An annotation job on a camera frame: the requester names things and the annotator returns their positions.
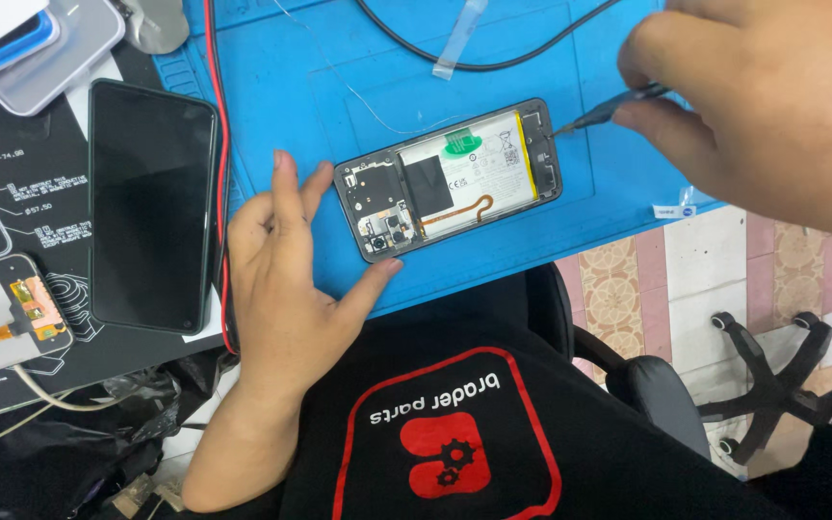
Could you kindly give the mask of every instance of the phone battery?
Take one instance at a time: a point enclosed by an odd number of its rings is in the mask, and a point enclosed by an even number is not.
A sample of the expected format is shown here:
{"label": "phone battery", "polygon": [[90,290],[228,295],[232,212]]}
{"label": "phone battery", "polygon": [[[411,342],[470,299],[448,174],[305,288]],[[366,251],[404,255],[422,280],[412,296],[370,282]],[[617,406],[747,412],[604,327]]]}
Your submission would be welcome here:
{"label": "phone battery", "polygon": [[399,157],[426,239],[538,198],[518,111],[416,143]]}

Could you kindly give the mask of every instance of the red wire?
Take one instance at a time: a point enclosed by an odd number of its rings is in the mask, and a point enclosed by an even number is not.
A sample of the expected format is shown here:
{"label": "red wire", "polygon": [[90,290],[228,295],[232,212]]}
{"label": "red wire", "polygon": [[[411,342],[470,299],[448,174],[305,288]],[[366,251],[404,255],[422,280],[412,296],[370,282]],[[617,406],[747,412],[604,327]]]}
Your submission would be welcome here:
{"label": "red wire", "polygon": [[207,62],[211,69],[211,83],[214,85],[214,96],[217,100],[217,108],[220,110],[220,123],[223,128],[223,143],[220,147],[220,168],[217,171],[217,242],[220,244],[220,250],[223,252],[223,258],[221,259],[223,267],[221,283],[223,284],[223,287],[221,288],[220,296],[220,325],[223,327],[224,344],[226,345],[226,349],[232,353],[237,353],[233,349],[233,345],[230,344],[230,337],[226,331],[226,299],[229,291],[230,276],[228,268],[229,258],[225,253],[226,244],[224,243],[224,226],[226,225],[226,220],[223,204],[225,197],[224,179],[226,176],[227,160],[229,159],[230,153],[230,128],[226,117],[226,106],[224,104],[223,91],[220,86],[220,77],[217,76],[217,64],[214,62],[214,49],[216,48],[216,41],[214,41],[214,38],[211,37],[213,28],[211,27],[211,17],[209,16],[210,12],[211,2],[210,0],[204,0],[204,46],[207,48]]}

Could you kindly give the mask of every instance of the finger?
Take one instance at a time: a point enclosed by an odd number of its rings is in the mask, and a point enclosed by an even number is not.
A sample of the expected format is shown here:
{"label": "finger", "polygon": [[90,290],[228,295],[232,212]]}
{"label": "finger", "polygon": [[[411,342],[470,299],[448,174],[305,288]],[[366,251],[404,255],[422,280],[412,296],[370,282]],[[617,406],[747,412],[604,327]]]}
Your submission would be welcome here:
{"label": "finger", "polygon": [[320,161],[316,170],[307,177],[303,187],[300,188],[300,197],[303,199],[303,208],[307,219],[313,221],[316,210],[320,207],[320,199],[332,184],[333,164],[329,161]]}
{"label": "finger", "polygon": [[666,99],[622,105],[612,121],[644,136],[699,190],[719,196],[725,180],[715,135],[702,118]]}
{"label": "finger", "polygon": [[263,192],[250,198],[237,210],[226,227],[226,245],[229,248],[230,266],[237,269],[259,252],[268,238],[266,223],[274,211],[272,194]]}
{"label": "finger", "polygon": [[312,279],[313,236],[298,191],[298,167],[291,154],[283,150],[274,151],[272,198],[273,268],[282,276]]}
{"label": "finger", "polygon": [[740,30],[675,11],[654,13],[631,30],[618,71],[631,87],[658,81],[703,108],[737,77]]}
{"label": "finger", "polygon": [[759,4],[755,0],[666,0],[666,10],[742,27]]}
{"label": "finger", "polygon": [[397,258],[389,258],[368,267],[362,279],[356,283],[339,302],[337,308],[338,319],[347,324],[361,326],[368,313],[375,308],[375,302],[387,287],[390,278],[394,278],[403,262]]}

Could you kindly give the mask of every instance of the qr code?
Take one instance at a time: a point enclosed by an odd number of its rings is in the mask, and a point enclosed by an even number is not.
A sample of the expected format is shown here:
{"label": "qr code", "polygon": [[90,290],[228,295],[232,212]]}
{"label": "qr code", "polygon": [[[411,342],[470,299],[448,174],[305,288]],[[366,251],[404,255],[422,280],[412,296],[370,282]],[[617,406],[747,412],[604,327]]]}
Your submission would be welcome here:
{"label": "qr code", "polygon": [[506,157],[506,164],[509,166],[514,166],[519,163],[519,150],[515,147],[506,148],[503,151],[503,156]]}

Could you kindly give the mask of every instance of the hand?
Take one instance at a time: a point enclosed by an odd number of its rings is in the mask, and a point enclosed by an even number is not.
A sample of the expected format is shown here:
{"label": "hand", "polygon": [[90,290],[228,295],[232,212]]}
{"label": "hand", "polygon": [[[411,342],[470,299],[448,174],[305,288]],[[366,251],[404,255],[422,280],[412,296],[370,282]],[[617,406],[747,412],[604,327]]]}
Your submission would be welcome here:
{"label": "hand", "polygon": [[694,107],[622,106],[699,190],[832,231],[832,0],[667,0],[623,45],[626,82]]}
{"label": "hand", "polygon": [[388,259],[369,267],[341,301],[313,287],[310,222],[332,181],[323,161],[298,190],[294,158],[275,150],[271,193],[249,199],[227,229],[239,384],[297,403],[349,348],[403,266]]}

